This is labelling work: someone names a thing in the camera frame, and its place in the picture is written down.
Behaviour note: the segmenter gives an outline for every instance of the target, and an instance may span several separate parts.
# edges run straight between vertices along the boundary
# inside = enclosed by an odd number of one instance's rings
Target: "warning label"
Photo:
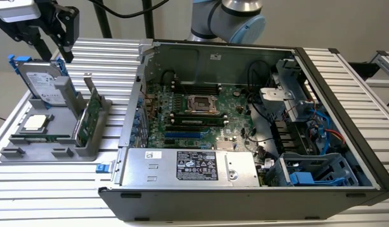
[[[215,152],[179,151],[176,178],[181,181],[217,181]]]

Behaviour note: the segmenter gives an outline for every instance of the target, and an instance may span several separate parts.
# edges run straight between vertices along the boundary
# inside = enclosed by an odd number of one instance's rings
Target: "green circuit board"
[[[81,147],[85,146],[89,138],[95,133],[100,108],[100,96],[96,88],[93,88],[91,99],[79,121],[77,141],[80,143],[79,146]]]
[[[255,150],[255,144],[245,145],[245,139],[241,138],[241,129],[245,128],[248,132],[253,128],[253,122],[251,115],[245,115],[247,97],[244,94],[239,97],[233,96],[236,91],[240,92],[241,89],[235,86],[224,86],[220,94],[213,95],[216,109],[220,114],[224,113],[228,116],[229,123],[224,127],[203,127],[200,130],[201,138],[175,138],[175,143],[171,143],[172,140],[165,138],[167,128],[172,126],[169,115],[171,112],[185,113],[188,96],[191,95],[175,94],[171,89],[161,87],[159,84],[149,85],[147,87],[147,96],[151,99],[151,101],[147,100],[151,122],[148,147],[217,149],[219,141],[232,141],[235,150]],[[159,107],[161,107],[161,112],[155,114]]]

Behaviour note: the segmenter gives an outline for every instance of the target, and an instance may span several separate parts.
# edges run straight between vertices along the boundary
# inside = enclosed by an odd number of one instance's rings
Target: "blue tab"
[[[32,60],[32,57],[31,56],[19,56],[15,60],[21,61],[21,62],[29,62]]]
[[[111,165],[97,164],[96,166],[96,173],[97,174],[108,174],[108,169]]]
[[[289,179],[293,185],[315,184],[313,177],[309,172],[295,172],[289,174]]]
[[[13,60],[13,58],[15,58],[15,55],[13,54],[9,54],[8,55],[8,60]]]

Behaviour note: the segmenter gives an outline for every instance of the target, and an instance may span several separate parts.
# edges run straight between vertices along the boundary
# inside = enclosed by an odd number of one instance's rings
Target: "hard drive label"
[[[176,178],[181,181],[217,181],[215,152],[179,151]]]
[[[52,105],[65,104],[63,94],[55,87],[55,78],[48,73],[28,72],[27,76],[43,101]]]

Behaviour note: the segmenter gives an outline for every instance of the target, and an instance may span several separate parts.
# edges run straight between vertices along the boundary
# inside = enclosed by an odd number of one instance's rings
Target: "metal slotted table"
[[[111,183],[111,174],[96,174],[95,168],[96,164],[117,157],[123,120],[139,65],[136,61],[139,45],[140,41],[132,40],[80,39],[77,41],[73,47],[75,59],[67,66],[75,87],[84,95],[89,94],[83,76],[85,73],[92,73],[99,92],[113,100],[99,157],[93,162],[79,163],[0,163],[0,226],[123,227],[147,224],[152,226],[389,227],[389,200],[372,207],[351,208],[324,221],[121,222],[97,195],[97,187]],[[317,68],[327,71],[321,71],[325,73],[327,83],[352,115],[359,129],[367,131],[361,132],[389,171],[389,136],[387,138],[376,136],[377,133],[380,136],[387,136],[389,119],[387,116],[379,117],[383,111],[377,106],[377,100],[373,100],[369,90],[360,86],[356,75],[341,63],[339,56],[324,49],[307,49],[307,53]],[[0,148],[8,144],[8,137],[31,107],[28,96],[27,92],[0,129]]]

